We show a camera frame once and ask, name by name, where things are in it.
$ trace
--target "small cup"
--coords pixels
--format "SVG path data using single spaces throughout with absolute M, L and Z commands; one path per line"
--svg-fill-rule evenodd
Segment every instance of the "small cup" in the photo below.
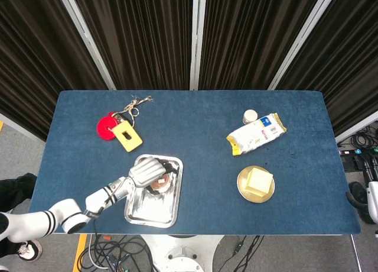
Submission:
M 249 124 L 253 121 L 255 121 L 258 118 L 258 113 L 254 111 L 253 109 L 248 109 L 245 111 L 243 116 L 243 123 Z

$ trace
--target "gold plate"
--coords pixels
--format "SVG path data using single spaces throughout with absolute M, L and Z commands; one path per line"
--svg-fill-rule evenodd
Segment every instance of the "gold plate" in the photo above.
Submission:
M 237 176 L 237 189 L 239 190 L 240 194 L 248 201 L 251 201 L 254 203 L 263 203 L 263 202 L 268 201 L 273 196 L 274 189 L 275 189 L 274 179 L 272 179 L 271 188 L 269 188 L 269 192 L 267 195 L 260 197 L 258 195 L 248 192 L 247 190 L 245 190 L 245 184 L 247 183 L 249 172 L 253 170 L 254 168 L 263 170 L 268 173 L 268 171 L 264 169 L 263 167 L 259 167 L 259 166 L 246 167 Z

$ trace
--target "yellow floor marking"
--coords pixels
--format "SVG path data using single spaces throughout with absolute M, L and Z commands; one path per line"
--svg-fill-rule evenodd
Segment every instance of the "yellow floor marking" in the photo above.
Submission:
M 76 256 L 75 256 L 75 262 L 73 263 L 73 270 L 72 272 L 79 272 L 79 270 L 77 269 L 77 260 L 79 259 L 79 255 L 84 251 L 85 249 L 85 244 L 86 244 L 86 241 L 87 241 L 87 234 L 80 234 L 80 238 L 79 238 L 79 241 L 77 243 L 77 250 L 76 250 Z

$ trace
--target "silver tray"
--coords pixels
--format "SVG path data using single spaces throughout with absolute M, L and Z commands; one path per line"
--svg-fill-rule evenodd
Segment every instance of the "silver tray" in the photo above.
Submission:
M 154 195 L 146 188 L 134 187 L 133 192 L 126 200 L 125 219 L 132 224 L 169 228 L 177 218 L 183 163 L 175 157 L 141 155 L 136 158 L 134 165 L 147 157 L 167 160 L 177 173 L 168 174 L 169 180 L 168 177 L 166 180 L 168 183 L 170 182 L 170 185 L 162 189 L 162 193 L 158 195 Z

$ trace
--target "black pants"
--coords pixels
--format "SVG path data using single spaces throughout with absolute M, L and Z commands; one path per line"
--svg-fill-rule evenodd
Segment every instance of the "black pants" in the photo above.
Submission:
M 17 179 L 0 180 L 0 212 L 7 212 L 30 199 L 37 177 L 27 173 Z M 7 224 L 0 218 L 0 232 L 4 231 Z M 9 254 L 16 254 L 22 243 L 15 244 L 7 238 L 0 241 L 0 258 Z

